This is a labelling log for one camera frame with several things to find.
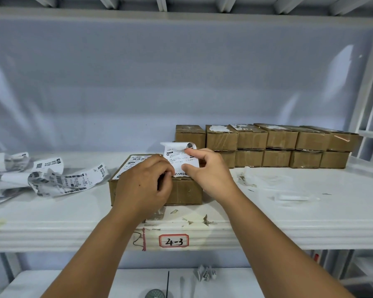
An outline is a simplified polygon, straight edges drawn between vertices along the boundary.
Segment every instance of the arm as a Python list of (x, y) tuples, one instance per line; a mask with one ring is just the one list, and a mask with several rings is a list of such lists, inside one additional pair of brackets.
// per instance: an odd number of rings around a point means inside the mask
[[(157, 181), (165, 173), (161, 188)], [(113, 208), (95, 227), (68, 265), (42, 295), (108, 297), (123, 252), (140, 222), (166, 203), (174, 168), (154, 155), (124, 172)]]
[(182, 168), (223, 206), (266, 298), (353, 297), (239, 190), (220, 154), (185, 152), (206, 161)]

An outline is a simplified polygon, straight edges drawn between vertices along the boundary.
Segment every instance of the left hand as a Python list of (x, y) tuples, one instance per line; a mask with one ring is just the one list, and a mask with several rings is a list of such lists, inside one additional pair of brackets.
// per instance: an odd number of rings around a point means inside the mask
[[(163, 182), (158, 179), (164, 175)], [(111, 212), (139, 224), (160, 209), (169, 198), (174, 167), (162, 155), (153, 155), (120, 175)]]

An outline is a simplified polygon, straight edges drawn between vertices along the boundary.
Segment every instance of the hand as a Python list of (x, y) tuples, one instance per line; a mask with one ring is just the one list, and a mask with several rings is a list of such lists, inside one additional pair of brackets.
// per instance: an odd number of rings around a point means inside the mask
[[(163, 182), (158, 179), (164, 175)], [(120, 175), (111, 211), (136, 224), (160, 209), (169, 198), (174, 167), (161, 155), (153, 155)]]
[(183, 164), (181, 168), (220, 204), (241, 192), (219, 153), (210, 149), (186, 149), (185, 153), (206, 161), (202, 168), (189, 164)]

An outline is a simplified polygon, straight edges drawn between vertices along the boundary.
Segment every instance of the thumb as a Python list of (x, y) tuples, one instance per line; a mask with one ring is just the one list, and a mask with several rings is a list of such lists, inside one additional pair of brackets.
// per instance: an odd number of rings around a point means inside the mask
[(166, 199), (169, 198), (171, 190), (173, 189), (173, 182), (171, 180), (171, 172), (167, 171), (163, 178), (163, 183), (160, 187), (159, 192), (157, 193), (159, 196)]
[(195, 179), (196, 174), (199, 171), (198, 167), (195, 167), (190, 164), (183, 164), (181, 166), (181, 169), (186, 172), (187, 175), (189, 175), (192, 179)]

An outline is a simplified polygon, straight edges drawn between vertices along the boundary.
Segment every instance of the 4-3 label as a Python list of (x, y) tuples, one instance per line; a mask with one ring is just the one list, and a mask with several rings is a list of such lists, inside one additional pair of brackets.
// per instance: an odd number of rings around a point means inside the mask
[(184, 248), (189, 246), (187, 234), (162, 234), (159, 236), (159, 245), (162, 248)]

